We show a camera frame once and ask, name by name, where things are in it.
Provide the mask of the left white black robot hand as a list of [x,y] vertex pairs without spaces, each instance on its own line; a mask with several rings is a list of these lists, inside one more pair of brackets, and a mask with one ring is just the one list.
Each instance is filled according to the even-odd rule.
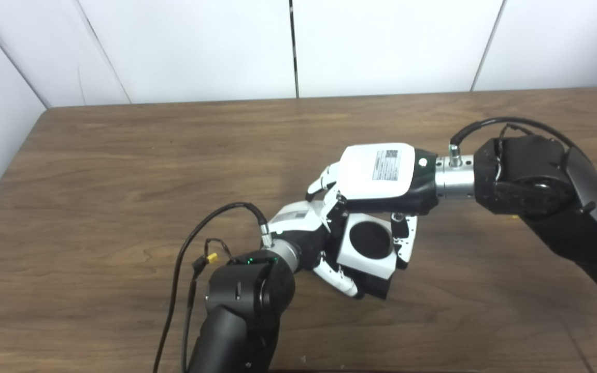
[[284,206],[268,223],[273,244],[267,247],[290,267],[293,273],[310,271],[351,299],[362,299],[363,291],[336,262],[336,246],[342,238],[342,225],[322,219],[318,201],[299,201]]

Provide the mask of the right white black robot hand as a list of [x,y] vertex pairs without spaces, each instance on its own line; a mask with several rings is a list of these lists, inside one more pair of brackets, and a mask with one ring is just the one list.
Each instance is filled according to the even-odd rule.
[[389,213],[396,262],[405,269],[415,239],[417,217],[429,214],[441,198],[444,161],[435,153],[402,142],[350,146],[306,189],[311,201],[323,193],[322,216]]

